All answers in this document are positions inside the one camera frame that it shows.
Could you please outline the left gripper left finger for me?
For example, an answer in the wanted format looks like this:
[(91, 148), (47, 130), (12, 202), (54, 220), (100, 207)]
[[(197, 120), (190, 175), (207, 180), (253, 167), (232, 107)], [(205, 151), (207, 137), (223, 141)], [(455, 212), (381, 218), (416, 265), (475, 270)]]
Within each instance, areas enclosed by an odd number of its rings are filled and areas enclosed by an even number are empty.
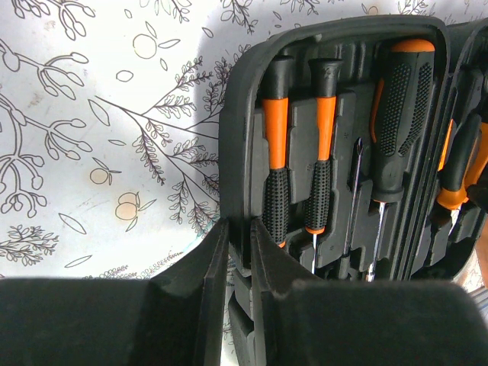
[(149, 280), (1, 282), (3, 365), (217, 365), (229, 224)]

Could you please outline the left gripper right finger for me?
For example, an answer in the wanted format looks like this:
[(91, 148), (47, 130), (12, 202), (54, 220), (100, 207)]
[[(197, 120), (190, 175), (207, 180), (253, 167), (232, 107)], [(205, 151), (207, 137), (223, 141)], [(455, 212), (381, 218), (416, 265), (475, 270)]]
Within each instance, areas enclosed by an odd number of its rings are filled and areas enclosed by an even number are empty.
[(250, 229), (258, 365), (485, 365), (487, 328), (447, 281), (324, 281)]

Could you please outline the black plastic tool case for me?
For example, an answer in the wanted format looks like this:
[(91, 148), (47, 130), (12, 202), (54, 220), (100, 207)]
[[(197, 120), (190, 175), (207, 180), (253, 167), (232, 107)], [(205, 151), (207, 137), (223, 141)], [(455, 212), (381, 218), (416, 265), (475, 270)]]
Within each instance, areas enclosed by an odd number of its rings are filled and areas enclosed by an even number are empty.
[[(435, 46), (432, 93), (424, 128), (407, 157), (403, 196), (385, 209), (372, 282), (454, 284), (454, 277), (474, 252), (487, 220), (486, 20), (447, 25), (431, 17), (386, 15), (331, 21), (274, 35), (247, 50), (235, 64), (220, 114), (220, 204), (229, 222), (230, 254), (236, 263), (228, 311), (240, 365), (258, 365), (250, 229), (255, 219), (263, 223), (269, 174), (261, 83), (270, 62), (279, 55), (294, 58), (287, 113), (289, 217), (286, 245), (280, 248), (324, 281), (368, 282), (365, 276), (373, 260), (380, 218), (379, 203), (371, 198), (371, 109), (380, 63), (394, 44), (406, 39), (424, 39)], [(315, 58), (341, 59), (342, 67), (330, 152), (329, 214), (325, 232), (318, 236), (316, 271), (312, 273), (313, 243), (305, 227), (305, 202), (318, 150), (316, 99), (308, 65)], [(471, 112), (481, 116), (482, 124), (464, 179), (467, 198), (450, 233), (450, 211), (436, 198), (454, 136)], [(363, 154), (348, 278), (340, 279), (352, 203), (352, 156), (359, 137)]]

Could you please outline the orange black pliers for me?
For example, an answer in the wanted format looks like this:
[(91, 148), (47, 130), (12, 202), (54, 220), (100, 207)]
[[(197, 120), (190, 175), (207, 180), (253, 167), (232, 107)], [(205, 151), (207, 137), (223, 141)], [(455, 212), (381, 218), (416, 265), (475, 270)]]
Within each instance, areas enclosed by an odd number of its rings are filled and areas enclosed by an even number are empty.
[(468, 115), (466, 121), (457, 129), (447, 162), (441, 170), (441, 189), (436, 200), (440, 206), (450, 211), (450, 233), (467, 198), (464, 179), (473, 159), (481, 124), (482, 118), (477, 112)]

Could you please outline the large orange handled screwdriver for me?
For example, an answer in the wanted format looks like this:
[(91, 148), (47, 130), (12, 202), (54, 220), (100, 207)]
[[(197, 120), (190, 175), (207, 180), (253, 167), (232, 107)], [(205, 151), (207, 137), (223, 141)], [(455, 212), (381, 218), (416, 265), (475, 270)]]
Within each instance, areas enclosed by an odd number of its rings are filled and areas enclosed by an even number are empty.
[(394, 44), (380, 63), (371, 109), (373, 191), (379, 203), (379, 224), (366, 281), (375, 279), (386, 206), (403, 196), (407, 157), (422, 132), (432, 93), (435, 46), (424, 39)]

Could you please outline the small orange black screwdriver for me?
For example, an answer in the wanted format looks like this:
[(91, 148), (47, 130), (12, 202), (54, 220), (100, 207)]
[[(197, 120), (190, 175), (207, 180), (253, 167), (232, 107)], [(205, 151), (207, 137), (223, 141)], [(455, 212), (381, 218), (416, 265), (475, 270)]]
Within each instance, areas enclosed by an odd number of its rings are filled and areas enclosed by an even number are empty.
[(312, 235), (313, 260), (311, 272), (316, 271), (318, 236), (323, 234), (329, 214), (331, 185), (330, 152), (336, 112), (336, 88), (341, 59), (315, 58), (308, 61), (311, 88), (316, 99), (318, 129), (317, 159), (313, 166), (310, 196), (305, 202), (305, 227)]

